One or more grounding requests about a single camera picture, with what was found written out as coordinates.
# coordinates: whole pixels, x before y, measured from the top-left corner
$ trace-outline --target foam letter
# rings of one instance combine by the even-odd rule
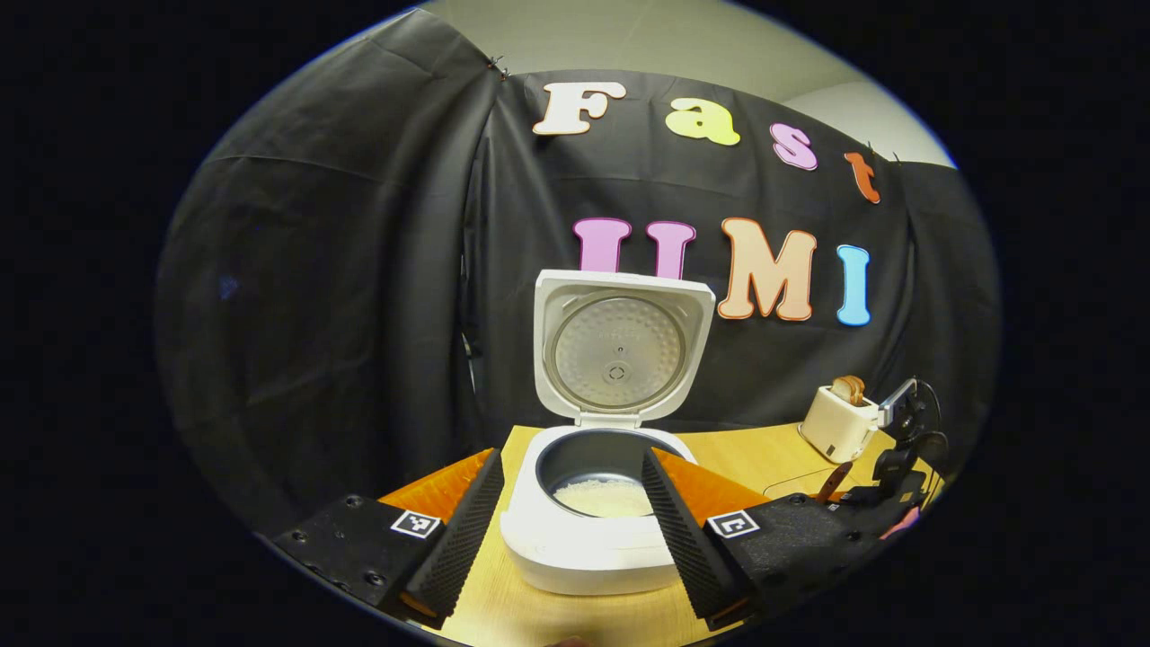
[[[814,170],[819,167],[814,152],[807,147],[811,145],[811,138],[802,130],[785,123],[773,123],[770,137],[775,140],[774,148],[779,159],[803,170]]]
[[[871,254],[862,247],[838,245],[838,257],[843,260],[843,307],[838,308],[838,319],[848,326],[866,326],[871,321],[866,309],[866,265]]]
[[[851,162],[851,167],[854,169],[854,183],[859,185],[862,197],[874,203],[879,203],[879,191],[875,191],[874,186],[871,185],[871,178],[874,177],[874,169],[867,165],[862,155],[858,153],[846,153],[843,156],[846,157],[846,161]]]
[[[582,241],[580,269],[619,271],[619,245],[631,234],[630,223],[614,217],[585,217],[574,229]]]
[[[745,217],[728,217],[722,221],[722,230],[730,238],[730,283],[727,298],[719,303],[719,316],[750,316],[754,311],[750,298],[753,285],[759,311],[764,316],[770,314],[782,292],[783,300],[776,310],[780,318],[810,318],[811,257],[818,246],[814,236],[806,231],[791,231],[783,240],[779,260],[775,260],[758,222]]]
[[[675,99],[670,102],[675,111],[667,115],[667,128],[675,134],[703,139],[715,144],[734,146],[742,137],[735,132],[730,110],[706,99]]]
[[[619,83],[549,83],[543,86],[551,93],[543,121],[531,130],[536,134],[578,134],[591,130],[591,124],[580,118],[582,111],[599,118],[607,111],[607,97],[622,99],[627,88]],[[590,97],[583,97],[591,92]]]
[[[683,277],[687,242],[695,239],[695,228],[682,222],[652,222],[647,236],[656,241],[654,275],[664,278]]]

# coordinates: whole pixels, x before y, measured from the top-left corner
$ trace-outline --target orange letter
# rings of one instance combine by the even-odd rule
[[[549,83],[543,86],[551,93],[547,111],[543,121],[531,130],[536,134],[578,134],[591,130],[591,124],[580,118],[586,110],[592,118],[607,111],[608,94],[615,99],[627,95],[627,88],[618,83]],[[583,94],[591,92],[590,97]]]
[[[730,283],[727,298],[719,303],[719,316],[746,318],[754,311],[751,285],[759,301],[759,311],[768,316],[783,292],[783,300],[775,313],[785,321],[805,321],[811,317],[811,257],[818,246],[814,236],[806,231],[791,231],[783,240],[779,260],[770,253],[770,245],[762,226],[745,217],[728,217],[722,230],[730,238]]]
[[[843,156],[854,168],[854,183],[859,185],[862,197],[874,203],[879,203],[879,191],[875,191],[874,186],[871,185],[871,178],[874,177],[874,169],[867,165],[866,161],[862,160],[862,155],[858,153],[846,153]]]

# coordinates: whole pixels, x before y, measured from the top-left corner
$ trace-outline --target ceiling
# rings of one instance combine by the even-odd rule
[[[790,28],[719,0],[435,0],[511,74],[618,69],[706,80],[783,102],[868,80]]]

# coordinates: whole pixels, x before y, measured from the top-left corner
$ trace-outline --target yellow letter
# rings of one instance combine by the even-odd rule
[[[742,139],[738,132],[735,132],[730,111],[714,101],[675,99],[670,102],[670,107],[675,108],[675,111],[667,115],[667,128],[675,134],[692,139],[706,137],[723,146],[734,146]]]
[[[531,129],[536,134],[578,134],[591,130],[591,124],[580,118],[583,110],[591,118],[607,111],[608,94],[615,99],[627,95],[619,83],[549,83],[543,88],[551,93],[543,121]],[[592,92],[584,98],[585,92]]]
[[[730,238],[730,283],[727,298],[719,303],[719,316],[746,318],[754,311],[751,285],[759,311],[768,316],[785,286],[776,314],[785,321],[811,317],[811,256],[818,242],[806,231],[791,231],[783,240],[776,261],[762,226],[745,217],[728,217],[722,230]]]

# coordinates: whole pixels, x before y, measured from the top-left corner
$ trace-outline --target white rice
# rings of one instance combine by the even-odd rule
[[[588,480],[555,491],[555,499],[595,517],[642,517],[651,514],[643,486],[630,482]]]

